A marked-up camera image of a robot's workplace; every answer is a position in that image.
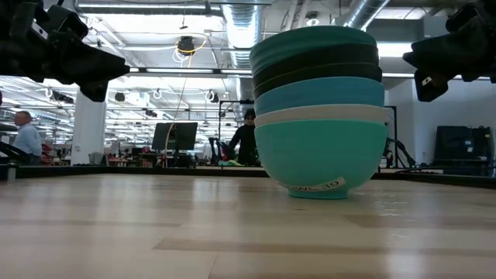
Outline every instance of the teal bowl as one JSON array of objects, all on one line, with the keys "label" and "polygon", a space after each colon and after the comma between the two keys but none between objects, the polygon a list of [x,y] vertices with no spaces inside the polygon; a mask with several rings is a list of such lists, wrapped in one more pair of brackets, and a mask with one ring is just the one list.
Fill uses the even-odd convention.
[{"label": "teal bowl", "polygon": [[255,128],[260,162],[298,198],[339,199],[368,181],[388,128],[354,120],[298,120]]},{"label": "teal bowl", "polygon": [[354,28],[342,26],[298,28],[279,33],[258,43],[250,52],[251,69],[255,75],[264,68],[296,54],[345,43],[377,45],[371,35]]},{"label": "teal bowl", "polygon": [[384,106],[384,86],[364,77],[321,77],[272,89],[255,100],[260,116],[306,105]]}]

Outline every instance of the bowl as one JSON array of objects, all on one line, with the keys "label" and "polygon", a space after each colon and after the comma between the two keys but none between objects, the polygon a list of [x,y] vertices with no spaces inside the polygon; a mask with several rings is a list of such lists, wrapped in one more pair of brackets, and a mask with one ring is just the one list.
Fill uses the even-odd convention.
[{"label": "bowl", "polygon": [[349,119],[384,124],[388,111],[374,105],[309,105],[269,112],[255,118],[255,126],[310,119]]},{"label": "bowl", "polygon": [[298,120],[255,128],[260,162],[298,198],[346,198],[374,175],[386,144],[384,124]]},{"label": "bowl", "polygon": [[285,58],[308,50],[347,43],[376,46],[375,39],[364,31],[342,26],[312,26],[293,29],[271,36],[250,52],[253,74]]},{"label": "bowl", "polygon": [[275,88],[255,100],[255,113],[261,116],[280,109],[306,105],[384,106],[384,86],[361,77],[321,77]]},{"label": "bowl", "polygon": [[271,78],[292,71],[327,64],[344,63],[368,63],[378,66],[379,53],[377,47],[365,43],[348,43],[305,51],[261,70],[253,76],[253,87],[255,88]]},{"label": "bowl", "polygon": [[256,88],[254,87],[253,97],[257,99],[263,93],[297,81],[330,77],[362,77],[381,82],[382,70],[379,66],[367,63],[325,64],[314,67],[306,67],[297,71],[274,76],[270,80],[266,80],[264,83],[259,84]]}]

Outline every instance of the white column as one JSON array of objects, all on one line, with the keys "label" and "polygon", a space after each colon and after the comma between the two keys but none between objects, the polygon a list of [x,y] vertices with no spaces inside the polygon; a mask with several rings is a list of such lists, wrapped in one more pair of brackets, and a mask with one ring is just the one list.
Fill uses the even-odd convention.
[{"label": "white column", "polygon": [[106,102],[93,102],[77,93],[71,165],[89,164],[89,154],[103,153],[106,113]]}]

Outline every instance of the light blue bowl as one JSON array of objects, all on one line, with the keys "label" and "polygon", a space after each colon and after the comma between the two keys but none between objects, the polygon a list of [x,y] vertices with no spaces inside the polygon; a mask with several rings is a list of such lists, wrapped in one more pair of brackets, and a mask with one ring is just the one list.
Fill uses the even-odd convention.
[{"label": "light blue bowl", "polygon": [[255,100],[255,113],[306,105],[358,104],[384,106],[384,86],[361,77],[322,77],[275,88]]},{"label": "light blue bowl", "polygon": [[381,162],[388,128],[354,120],[299,120],[255,128],[260,162],[299,198],[346,198]]}]

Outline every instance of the dark hair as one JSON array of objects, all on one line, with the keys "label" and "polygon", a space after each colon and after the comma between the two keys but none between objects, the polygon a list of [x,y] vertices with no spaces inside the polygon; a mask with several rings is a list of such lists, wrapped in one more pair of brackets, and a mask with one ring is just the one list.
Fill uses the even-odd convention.
[{"label": "dark hair", "polygon": [[255,119],[255,110],[253,108],[248,108],[245,112],[245,119]]},{"label": "dark hair", "polygon": [[33,117],[31,117],[31,113],[29,113],[27,111],[21,111],[21,112],[17,112],[17,113],[22,113],[24,116],[27,116],[29,119],[33,118]]}]

